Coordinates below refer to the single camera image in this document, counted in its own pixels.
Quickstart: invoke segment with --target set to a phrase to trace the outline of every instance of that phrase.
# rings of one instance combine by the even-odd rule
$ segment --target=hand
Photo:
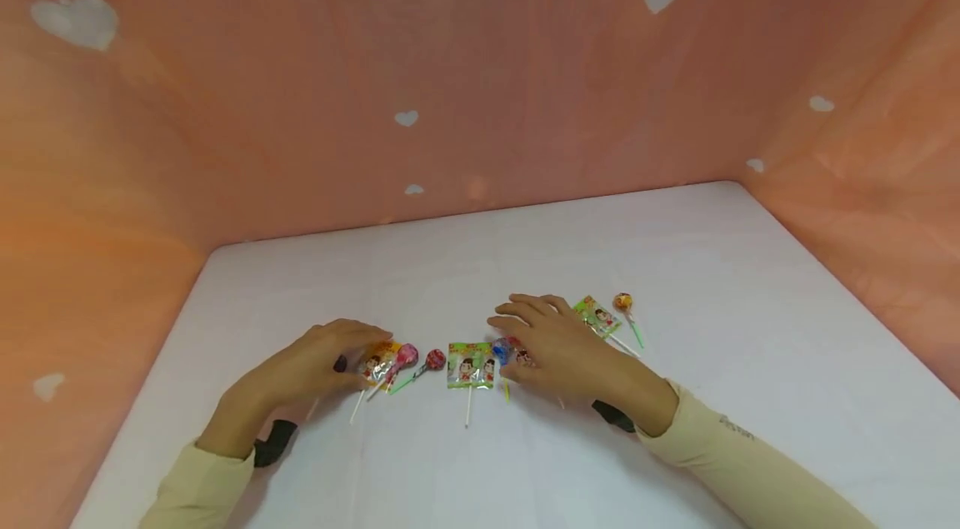
[[[367,380],[355,372],[335,372],[337,358],[385,342],[392,335],[379,327],[347,319],[315,325],[240,382],[259,391],[272,407],[358,392],[367,388]]]
[[[495,311],[509,316],[487,323],[520,340],[536,365],[506,365],[500,375],[564,401],[603,399],[634,363],[600,339],[562,297],[511,294]]]
[[[349,358],[350,352],[391,337],[392,333],[379,327],[345,319],[310,327],[223,394],[196,447],[227,458],[247,458],[273,409],[311,397],[327,399],[366,389],[363,376],[335,372],[333,365],[341,354]]]
[[[652,436],[670,427],[678,399],[669,384],[608,345],[562,297],[511,294],[510,302],[495,311],[501,316],[487,323],[520,340],[535,364],[506,365],[501,376],[565,402],[599,399],[612,404]]]

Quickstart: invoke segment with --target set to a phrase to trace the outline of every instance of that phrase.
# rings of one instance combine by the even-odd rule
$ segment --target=orange lollipop
[[[625,316],[627,322],[630,323],[630,328],[633,329],[633,335],[637,336],[637,343],[641,348],[644,348],[643,338],[640,337],[640,331],[637,328],[637,322],[633,320],[633,314],[631,314],[631,308],[633,308],[633,296],[627,294],[626,292],[620,292],[613,297],[613,307],[617,308],[620,311],[620,314]]]

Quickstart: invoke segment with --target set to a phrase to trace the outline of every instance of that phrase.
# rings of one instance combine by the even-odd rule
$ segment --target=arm
[[[184,447],[160,482],[157,500],[139,529],[222,529],[253,474],[253,442],[273,410],[305,399],[326,399],[367,388],[336,360],[389,340],[361,322],[315,326],[291,346],[248,372],[220,398],[203,434]]]
[[[253,441],[271,408],[238,383],[223,394],[200,439],[160,482],[140,529],[220,529],[250,483]]]
[[[537,367],[501,375],[574,402],[602,401],[630,417],[640,442],[687,468],[751,529],[866,529],[864,515],[763,440],[705,407],[583,325],[561,297],[510,296],[487,319],[516,336]]]
[[[669,385],[678,399],[669,428],[653,437],[638,422],[640,442],[668,465],[687,468],[747,527],[874,527],[839,493],[776,448],[705,407],[679,385]],[[643,421],[644,411],[629,397],[623,399],[627,416]]]

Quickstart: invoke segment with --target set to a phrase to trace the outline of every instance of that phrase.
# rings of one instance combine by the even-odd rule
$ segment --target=arm sleeve
[[[184,447],[139,529],[222,529],[253,476],[247,460]]]
[[[865,529],[874,527],[839,493],[776,448],[705,407],[670,382],[680,397],[673,424],[652,438],[637,429],[650,452],[687,468],[750,529]]]

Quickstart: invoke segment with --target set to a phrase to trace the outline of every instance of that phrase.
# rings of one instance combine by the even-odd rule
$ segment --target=orange backdrop
[[[960,392],[960,0],[0,0],[0,517],[240,240],[733,179]]]

